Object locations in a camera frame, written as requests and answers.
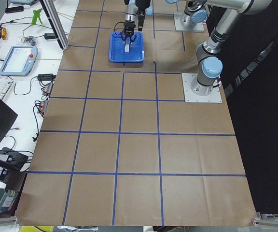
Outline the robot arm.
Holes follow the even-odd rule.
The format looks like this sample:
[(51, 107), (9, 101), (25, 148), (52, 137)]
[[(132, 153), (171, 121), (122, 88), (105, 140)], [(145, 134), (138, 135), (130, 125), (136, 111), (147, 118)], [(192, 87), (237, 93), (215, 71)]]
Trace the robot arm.
[(189, 0), (185, 12), (195, 13), (205, 4), (225, 8), (226, 11), (209, 39), (196, 50), (199, 74), (191, 83), (191, 90), (199, 96), (207, 96), (215, 87), (213, 84), (222, 72), (222, 62), (217, 58), (221, 45), (229, 37), (242, 14), (255, 15), (270, 5), (270, 0)]
[(121, 32), (121, 39), (125, 45), (133, 43), (137, 35), (135, 35), (136, 17), (138, 16), (138, 31), (142, 32), (144, 26), (145, 16), (148, 10), (151, 10), (150, 0), (125, 0), (126, 14), (124, 21), (124, 29)]

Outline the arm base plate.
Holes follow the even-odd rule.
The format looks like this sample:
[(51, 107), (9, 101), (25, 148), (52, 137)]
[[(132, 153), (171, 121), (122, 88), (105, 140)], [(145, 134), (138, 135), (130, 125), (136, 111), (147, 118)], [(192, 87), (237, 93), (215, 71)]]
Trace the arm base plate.
[(194, 23), (185, 13), (174, 13), (175, 31), (179, 32), (204, 32), (203, 23)]
[(222, 103), (220, 87), (217, 80), (205, 87), (198, 83), (197, 73), (182, 73), (184, 100), (187, 103)]

